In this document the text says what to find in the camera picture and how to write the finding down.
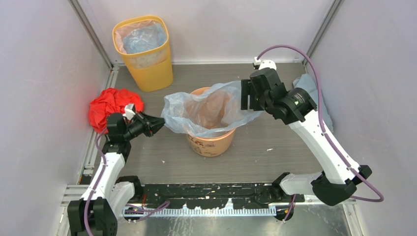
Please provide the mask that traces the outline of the light blue trash bag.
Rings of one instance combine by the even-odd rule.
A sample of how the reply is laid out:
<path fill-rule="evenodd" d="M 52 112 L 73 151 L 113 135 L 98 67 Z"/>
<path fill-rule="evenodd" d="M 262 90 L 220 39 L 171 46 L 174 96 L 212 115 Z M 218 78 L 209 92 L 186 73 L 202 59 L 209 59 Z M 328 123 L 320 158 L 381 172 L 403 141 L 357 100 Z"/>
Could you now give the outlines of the light blue trash bag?
<path fill-rule="evenodd" d="M 174 133 L 215 138 L 259 117 L 261 111 L 241 109 L 241 83 L 218 83 L 200 95 L 177 92 L 164 97 L 161 116 Z"/>

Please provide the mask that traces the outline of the yellow mesh trash bin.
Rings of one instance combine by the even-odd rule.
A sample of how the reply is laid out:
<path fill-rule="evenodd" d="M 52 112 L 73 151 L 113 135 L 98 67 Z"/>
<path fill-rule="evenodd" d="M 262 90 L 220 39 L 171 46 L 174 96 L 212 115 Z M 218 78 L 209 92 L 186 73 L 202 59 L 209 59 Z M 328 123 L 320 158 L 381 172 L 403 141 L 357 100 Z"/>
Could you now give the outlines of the yellow mesh trash bin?
<path fill-rule="evenodd" d="M 160 47 L 142 53 L 127 54 L 123 39 L 133 30 L 160 23 L 165 29 L 167 41 Z M 118 23 L 113 29 L 115 49 L 140 90 L 145 92 L 166 88 L 173 83 L 173 70 L 169 34 L 163 20 L 157 16 L 141 16 Z"/>

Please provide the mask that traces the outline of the orange round trash bin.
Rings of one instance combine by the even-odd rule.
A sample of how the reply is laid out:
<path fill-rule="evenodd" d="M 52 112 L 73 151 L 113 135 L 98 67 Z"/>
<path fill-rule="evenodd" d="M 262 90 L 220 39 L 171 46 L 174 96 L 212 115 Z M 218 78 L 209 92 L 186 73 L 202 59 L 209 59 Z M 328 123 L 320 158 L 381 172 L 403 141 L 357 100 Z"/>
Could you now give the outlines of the orange round trash bin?
<path fill-rule="evenodd" d="M 207 129 L 223 126 L 221 122 L 226 103 L 230 100 L 230 94 L 223 90 L 211 93 L 202 102 L 188 102 L 185 110 L 191 116 L 191 121 Z M 215 157 L 223 154 L 231 145 L 236 129 L 220 132 L 211 138 L 194 137 L 187 135 L 191 148 L 204 157 Z"/>

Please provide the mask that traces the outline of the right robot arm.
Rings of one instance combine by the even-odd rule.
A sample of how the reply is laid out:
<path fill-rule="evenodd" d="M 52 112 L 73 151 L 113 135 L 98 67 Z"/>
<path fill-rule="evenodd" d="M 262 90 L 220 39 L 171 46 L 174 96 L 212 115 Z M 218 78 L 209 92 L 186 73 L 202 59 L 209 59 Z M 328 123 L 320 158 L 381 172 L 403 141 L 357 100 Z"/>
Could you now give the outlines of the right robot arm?
<path fill-rule="evenodd" d="M 372 174 L 341 147 L 327 127 L 320 127 L 317 105 L 302 88 L 287 91 L 273 68 L 261 68 L 241 81 L 241 109 L 266 111 L 288 125 L 306 143 L 322 167 L 313 174 L 280 175 L 273 183 L 279 202 L 292 195 L 315 195 L 328 206 L 353 196 L 357 185 Z"/>

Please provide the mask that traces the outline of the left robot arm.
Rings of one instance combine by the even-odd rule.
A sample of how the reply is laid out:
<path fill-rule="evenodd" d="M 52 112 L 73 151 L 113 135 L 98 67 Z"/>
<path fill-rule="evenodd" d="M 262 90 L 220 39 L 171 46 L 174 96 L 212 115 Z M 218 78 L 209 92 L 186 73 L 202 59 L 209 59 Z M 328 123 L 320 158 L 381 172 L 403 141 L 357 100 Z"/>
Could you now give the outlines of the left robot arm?
<path fill-rule="evenodd" d="M 100 166 L 87 190 L 78 200 L 70 201 L 67 214 L 73 236 L 115 236 L 118 217 L 128 201 L 143 198 L 143 188 L 137 176 L 119 177 L 131 150 L 130 141 L 144 134 L 152 137 L 165 120 L 143 112 L 129 111 L 126 115 L 107 116 L 108 139 L 103 148 Z"/>

